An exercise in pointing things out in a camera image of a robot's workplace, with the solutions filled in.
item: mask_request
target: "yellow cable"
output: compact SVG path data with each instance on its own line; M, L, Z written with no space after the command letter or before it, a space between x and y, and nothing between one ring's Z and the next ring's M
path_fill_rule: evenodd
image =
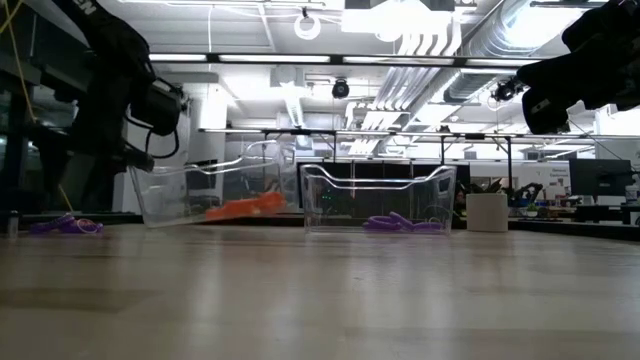
M11 20L13 20L13 17L16 16L16 14L18 13L18 10L20 9L20 6L22 5L22 1L23 0L18 0L18 4L13 9L11 14L9 14L9 4L5 4L4 7L7 9L7 20L5 20L4 24L2 24L2 26L0 26L0 34L2 34L2 32L4 32L4 30L7 28L7 26L9 26L9 24L11 23Z
M16 8L13 10L13 15L16 14L18 8L20 7L20 5L22 4L22 0L18 0L18 5L16 5ZM13 26L11 25L11 18L13 17L13 15L9 14L9 7L5 6L4 7L4 11L7 14L7 21L5 24L2 25L2 28L0 28L0 33L2 33L2 31L4 30L5 26L9 26L9 34L11 35L11 43L13 45L13 53L15 55L16 58L16 66L18 67L18 75L20 75L20 84L22 85L22 91L24 92L24 99L27 103L27 109L29 110L29 116L31 117L31 121L35 122L36 121L36 116L33 113L33 107L31 106L31 100L29 100L29 91L27 90L27 84L24 81L24 74L22 72L22 65L20 64L20 57L18 56L18 44L16 42L16 36L13 33ZM71 206L71 202L69 201L69 198L67 197L67 194L64 192L64 189L62 189L62 185L58 184L58 189L60 189L60 192L62 193L62 197L64 198L64 201L67 203L67 207L69 208L69 211L73 212L73 207Z

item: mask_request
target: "white container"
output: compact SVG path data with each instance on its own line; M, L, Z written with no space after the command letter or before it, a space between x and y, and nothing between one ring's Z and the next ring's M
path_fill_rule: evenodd
M145 225L161 227L282 211L292 200L284 195L282 179L295 174L294 161L293 149L261 141L234 161L152 172L131 168L131 174Z
M624 192L627 204L635 204L638 201L638 187L636 185L625 186Z
M415 179L335 178L320 165L304 165L300 170L308 232L428 236L451 231L455 167L441 166Z
M467 195L467 230L506 232L509 230L509 207L505 194Z

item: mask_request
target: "potted plant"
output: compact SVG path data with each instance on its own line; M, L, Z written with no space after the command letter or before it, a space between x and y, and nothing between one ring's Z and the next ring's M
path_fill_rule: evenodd
M529 206L527 206L526 213L528 217L538 216L538 207L536 206L536 204L535 203L529 204Z

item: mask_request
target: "transparent container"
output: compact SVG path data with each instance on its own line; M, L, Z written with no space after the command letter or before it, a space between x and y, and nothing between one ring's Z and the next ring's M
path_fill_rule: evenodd
M291 147L261 141L229 162L130 170L145 225L161 227L280 212L283 174L295 172L294 162Z
M449 234L455 167L415 179L339 179L320 165L301 166L308 232Z

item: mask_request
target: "computer monitor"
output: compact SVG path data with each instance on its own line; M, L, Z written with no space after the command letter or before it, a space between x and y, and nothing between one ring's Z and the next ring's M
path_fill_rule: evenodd
M629 160L570 159L569 175L572 195L624 196L633 184Z

